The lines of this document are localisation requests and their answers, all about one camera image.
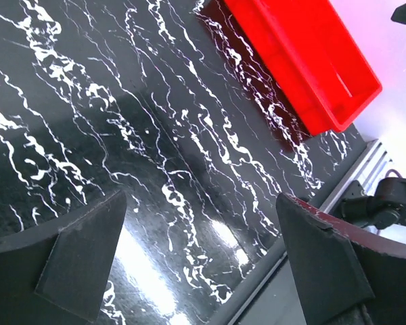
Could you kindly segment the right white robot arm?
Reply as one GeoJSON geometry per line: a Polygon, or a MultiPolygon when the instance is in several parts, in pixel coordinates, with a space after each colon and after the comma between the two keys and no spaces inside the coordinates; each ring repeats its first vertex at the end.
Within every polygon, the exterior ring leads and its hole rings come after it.
{"type": "Polygon", "coordinates": [[[347,198],[339,214],[380,229],[406,225],[406,1],[334,1],[353,40],[382,86],[355,119],[360,134],[379,139],[396,162],[371,196],[347,198]]]}

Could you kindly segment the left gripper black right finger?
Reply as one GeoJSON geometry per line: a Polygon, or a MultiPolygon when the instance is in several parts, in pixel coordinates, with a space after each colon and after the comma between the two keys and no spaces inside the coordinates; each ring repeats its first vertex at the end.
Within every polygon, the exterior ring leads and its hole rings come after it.
{"type": "Polygon", "coordinates": [[[289,194],[276,211],[307,324],[406,324],[406,244],[289,194]]]}

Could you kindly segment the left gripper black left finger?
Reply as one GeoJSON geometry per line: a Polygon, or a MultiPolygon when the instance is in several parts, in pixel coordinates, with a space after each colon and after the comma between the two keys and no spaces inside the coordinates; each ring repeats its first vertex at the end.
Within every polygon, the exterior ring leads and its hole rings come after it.
{"type": "Polygon", "coordinates": [[[127,210],[121,190],[0,238],[0,324],[94,324],[127,210]]]}

